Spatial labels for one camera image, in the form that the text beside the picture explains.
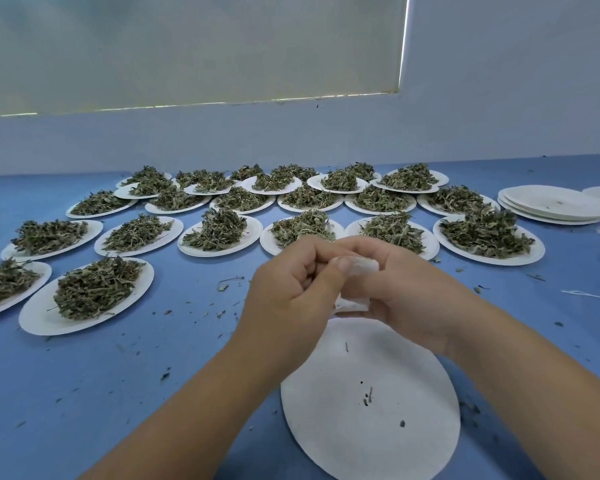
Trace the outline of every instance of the frosted window panel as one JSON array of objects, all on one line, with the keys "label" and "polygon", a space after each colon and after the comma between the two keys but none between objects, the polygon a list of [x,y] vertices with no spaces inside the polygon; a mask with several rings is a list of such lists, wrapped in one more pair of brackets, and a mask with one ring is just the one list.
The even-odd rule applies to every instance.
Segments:
[{"label": "frosted window panel", "polygon": [[406,0],[0,0],[0,114],[394,92]]}]

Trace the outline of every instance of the person's right hand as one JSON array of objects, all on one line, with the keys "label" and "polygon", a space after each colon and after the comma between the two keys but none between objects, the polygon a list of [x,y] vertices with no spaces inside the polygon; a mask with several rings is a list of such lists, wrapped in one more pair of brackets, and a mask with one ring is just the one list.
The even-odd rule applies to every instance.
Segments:
[{"label": "person's right hand", "polygon": [[364,236],[336,243],[380,263],[380,272],[351,276],[342,290],[343,298],[371,298],[370,311],[357,316],[380,320],[435,354],[447,355],[459,326],[487,306],[463,284],[404,248]]}]

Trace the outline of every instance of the white string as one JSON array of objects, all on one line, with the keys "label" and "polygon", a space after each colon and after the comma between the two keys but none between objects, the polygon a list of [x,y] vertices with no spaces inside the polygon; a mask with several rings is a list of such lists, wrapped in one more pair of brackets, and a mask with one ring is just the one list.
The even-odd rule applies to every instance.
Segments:
[{"label": "white string", "polygon": [[568,293],[568,294],[575,294],[578,296],[591,296],[593,298],[600,298],[600,296],[596,295],[596,294],[589,294],[589,293],[584,293],[583,291],[577,291],[577,290],[572,290],[572,291],[565,291],[565,290],[560,290],[563,293]]}]

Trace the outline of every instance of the pile of dried herbs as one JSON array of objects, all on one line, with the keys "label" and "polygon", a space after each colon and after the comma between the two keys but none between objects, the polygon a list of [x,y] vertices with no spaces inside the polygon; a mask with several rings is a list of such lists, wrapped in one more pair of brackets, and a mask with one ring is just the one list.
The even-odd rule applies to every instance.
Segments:
[{"label": "pile of dried herbs", "polygon": [[26,251],[30,256],[52,253],[68,248],[80,241],[87,233],[86,222],[49,221],[38,224],[26,221],[17,229],[18,236],[11,240],[18,251]]},{"label": "pile of dried herbs", "polygon": [[223,171],[208,171],[200,176],[196,192],[218,192],[231,187],[233,184],[233,179],[225,177]]},{"label": "pile of dried herbs", "polygon": [[141,214],[132,221],[125,222],[104,240],[104,250],[135,251],[155,242],[164,231],[171,229],[173,221],[162,223],[158,216]]},{"label": "pile of dried herbs", "polygon": [[128,204],[128,200],[124,200],[113,195],[111,190],[101,190],[97,193],[92,193],[86,199],[81,200],[71,213],[76,216],[93,216],[103,214],[110,210],[119,209]]},{"label": "pile of dried herbs", "polygon": [[454,246],[489,258],[508,258],[528,253],[534,239],[515,234],[516,215],[510,210],[494,212],[487,208],[464,215],[463,221],[440,222],[440,231]]},{"label": "pile of dried herbs", "polygon": [[318,175],[315,168],[310,166],[300,166],[295,163],[291,163],[291,165],[280,165],[277,168],[271,170],[271,174],[273,176],[283,175],[286,177],[297,177],[303,182],[306,182],[309,178],[314,175]]},{"label": "pile of dried herbs", "polygon": [[40,275],[17,264],[14,259],[0,263],[0,302],[29,289]]},{"label": "pile of dried herbs", "polygon": [[294,177],[289,175],[288,173],[271,172],[270,175],[266,173],[261,173],[256,178],[256,181],[253,184],[253,189],[262,192],[275,192],[278,190],[282,190],[288,184],[293,182],[293,180]]},{"label": "pile of dried herbs", "polygon": [[417,163],[405,168],[400,168],[394,173],[387,173],[380,183],[398,190],[429,190],[438,181],[429,171],[425,163]]},{"label": "pile of dried herbs", "polygon": [[143,178],[138,182],[136,188],[129,190],[129,193],[137,196],[156,195],[173,186],[173,182],[160,173],[152,177]]},{"label": "pile of dried herbs", "polygon": [[358,181],[356,180],[355,172],[345,168],[330,171],[327,176],[320,181],[320,183],[324,188],[336,192],[351,192],[358,188]]},{"label": "pile of dried herbs", "polygon": [[203,215],[202,230],[184,235],[182,243],[203,251],[219,251],[239,242],[246,227],[247,220],[232,210],[209,209]]},{"label": "pile of dried herbs", "polygon": [[69,271],[58,280],[54,301],[69,320],[88,320],[131,295],[144,263],[120,257],[104,258]]},{"label": "pile of dried herbs", "polygon": [[269,197],[266,195],[252,194],[242,187],[234,187],[228,193],[220,195],[216,199],[216,206],[220,209],[238,210],[246,212],[247,210],[257,209],[264,205]]},{"label": "pile of dried herbs", "polygon": [[151,199],[151,203],[161,210],[182,210],[193,207],[205,199],[203,195],[189,195],[184,190],[171,185],[167,190],[160,192],[158,197]]},{"label": "pile of dried herbs", "polygon": [[324,209],[336,201],[336,194],[322,192],[302,184],[293,192],[283,195],[281,201],[295,209]]},{"label": "pile of dried herbs", "polygon": [[208,173],[207,170],[179,171],[176,175],[176,182],[180,184],[181,188],[186,189],[190,185],[197,184],[200,178]]},{"label": "pile of dried herbs", "polygon": [[420,239],[424,231],[411,227],[409,225],[410,218],[411,216],[405,212],[376,216],[364,226],[361,226],[360,232],[362,235],[375,237],[420,254],[424,250]]},{"label": "pile of dried herbs", "polygon": [[122,185],[135,184],[155,177],[164,177],[164,174],[156,170],[154,166],[145,165],[142,170],[136,171],[131,177],[122,182]]},{"label": "pile of dried herbs", "polygon": [[375,178],[374,174],[376,170],[369,163],[356,162],[353,165],[349,165],[345,168],[346,171],[352,172],[356,177],[362,178],[367,182],[370,182]]},{"label": "pile of dried herbs", "polygon": [[394,212],[409,206],[409,197],[400,192],[391,192],[373,185],[356,194],[355,204],[361,209],[374,212]]},{"label": "pile of dried herbs", "polygon": [[274,222],[271,233],[281,248],[286,248],[307,234],[315,234],[332,241],[336,235],[331,231],[328,219],[327,214],[321,210],[307,210],[299,216]]},{"label": "pile of dried herbs", "polygon": [[246,180],[250,177],[255,177],[256,175],[261,175],[264,172],[260,165],[256,163],[254,166],[243,165],[238,170],[233,170],[231,174],[231,178],[234,180]]},{"label": "pile of dried herbs", "polygon": [[451,214],[480,212],[485,207],[482,196],[464,185],[440,189],[427,197],[433,207]]}]

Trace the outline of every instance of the blue table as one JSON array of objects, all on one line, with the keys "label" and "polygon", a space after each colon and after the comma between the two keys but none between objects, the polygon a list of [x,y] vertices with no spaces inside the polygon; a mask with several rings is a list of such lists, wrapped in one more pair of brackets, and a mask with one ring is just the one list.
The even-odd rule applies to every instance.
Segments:
[{"label": "blue table", "polygon": [[[382,165],[377,170],[393,168]],[[452,185],[466,184],[491,197],[501,188],[522,184],[574,189],[600,185],[600,155],[434,163],[431,168],[446,173]],[[123,176],[0,178],[0,250],[24,220],[63,218],[65,210],[90,191],[113,188]],[[138,209],[104,217],[105,230],[131,219]],[[199,222],[203,211],[176,217],[187,227]],[[438,218],[421,208],[412,214],[429,229]],[[288,215],[274,205],[254,216],[267,226]],[[343,226],[364,217],[345,206],[330,215]],[[564,227],[526,219],[520,224],[545,243],[546,255],[539,262],[492,267],[443,248],[436,266],[470,288],[488,287],[483,298],[600,376],[600,299],[560,292],[576,289],[600,295],[596,225]],[[0,314],[0,480],[73,479],[96,462],[226,343],[240,316],[248,279],[269,259],[259,244],[227,257],[195,259],[179,252],[175,242],[141,257],[155,268],[150,290],[123,315],[96,327],[46,339],[19,329],[21,306]],[[51,258],[51,279],[97,258],[93,242]],[[464,267],[464,273],[456,273],[458,267]],[[546,281],[527,273],[541,274]],[[245,280],[228,282],[227,290],[217,291],[218,281],[234,276]],[[216,318],[222,310],[226,313]],[[541,478],[464,374],[449,361],[443,363],[467,406],[462,408],[457,450],[436,478]],[[161,381],[169,367],[170,376]],[[473,411],[474,404],[480,414]],[[276,391],[250,418],[216,478],[295,480],[328,475],[296,445]]]}]

